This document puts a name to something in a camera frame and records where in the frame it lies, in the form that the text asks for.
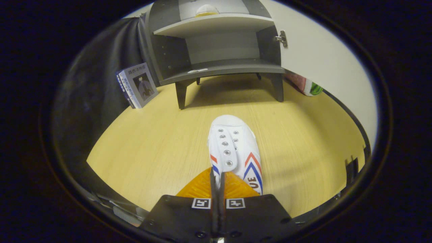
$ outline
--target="door hinge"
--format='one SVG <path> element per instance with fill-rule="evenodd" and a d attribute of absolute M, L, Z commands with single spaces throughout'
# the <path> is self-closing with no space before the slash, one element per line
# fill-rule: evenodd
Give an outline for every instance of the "door hinge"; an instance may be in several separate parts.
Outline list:
<path fill-rule="evenodd" d="M 280 31 L 280 36 L 275 36 L 273 40 L 281 42 L 283 47 L 288 47 L 288 43 L 286 42 L 285 31 L 283 30 Z"/>

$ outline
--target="black cloth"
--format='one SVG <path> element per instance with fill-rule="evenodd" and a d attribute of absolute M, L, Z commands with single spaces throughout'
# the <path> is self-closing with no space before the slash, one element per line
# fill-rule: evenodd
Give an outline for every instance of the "black cloth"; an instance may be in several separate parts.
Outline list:
<path fill-rule="evenodd" d="M 121 19 L 77 55 L 57 90 L 51 132 L 61 159 L 85 189 L 124 200 L 91 169 L 87 157 L 107 127 L 129 106 L 116 72 L 143 63 L 138 18 Z"/>

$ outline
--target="cabinet leg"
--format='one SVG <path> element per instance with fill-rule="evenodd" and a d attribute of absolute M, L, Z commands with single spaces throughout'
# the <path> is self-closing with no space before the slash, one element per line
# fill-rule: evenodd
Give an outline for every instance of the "cabinet leg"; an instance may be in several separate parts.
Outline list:
<path fill-rule="evenodd" d="M 271 74 L 271 83 L 273 84 L 276 100 L 283 102 L 283 75 Z"/>
<path fill-rule="evenodd" d="M 177 102 L 180 110 L 184 109 L 184 103 L 186 102 L 186 89 L 187 87 L 195 82 L 195 80 L 184 80 L 175 83 L 175 91 L 177 93 Z"/>

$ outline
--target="gray shelf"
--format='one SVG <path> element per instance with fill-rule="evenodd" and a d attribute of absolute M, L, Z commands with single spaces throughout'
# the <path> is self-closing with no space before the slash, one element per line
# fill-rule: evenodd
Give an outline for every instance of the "gray shelf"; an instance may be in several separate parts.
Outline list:
<path fill-rule="evenodd" d="M 205 69 L 203 71 L 197 71 L 188 73 L 192 70 Z M 183 80 L 196 79 L 199 77 L 208 77 L 224 74 L 238 74 L 238 73 L 272 73 L 272 74 L 284 74 L 285 69 L 280 65 L 272 64 L 268 61 L 256 58 L 256 59 L 228 59 L 218 61 L 208 61 L 197 64 L 192 64 L 190 70 L 181 72 L 160 81 L 161 85 L 175 83 Z"/>
<path fill-rule="evenodd" d="M 227 33 L 242 30 L 258 32 L 273 26 L 271 18 L 244 13 L 221 13 L 216 15 L 190 18 L 155 30 L 155 35 L 188 38 L 212 33 Z"/>

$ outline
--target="wooden table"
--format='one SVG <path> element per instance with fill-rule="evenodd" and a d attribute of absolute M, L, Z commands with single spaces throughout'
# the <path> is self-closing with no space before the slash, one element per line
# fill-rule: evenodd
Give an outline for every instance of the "wooden table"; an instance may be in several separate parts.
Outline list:
<path fill-rule="evenodd" d="M 359 159 L 365 142 L 353 120 L 329 96 L 307 97 L 284 82 L 284 102 L 271 82 L 255 74 L 201 79 L 188 87 L 186 109 L 175 85 L 142 109 L 127 108 L 93 147 L 87 162 L 114 190 L 151 210 L 210 167 L 211 122 L 238 116 L 254 131 L 261 154 L 264 194 L 274 194 L 292 216 L 334 196 L 346 184 L 346 161 Z"/>

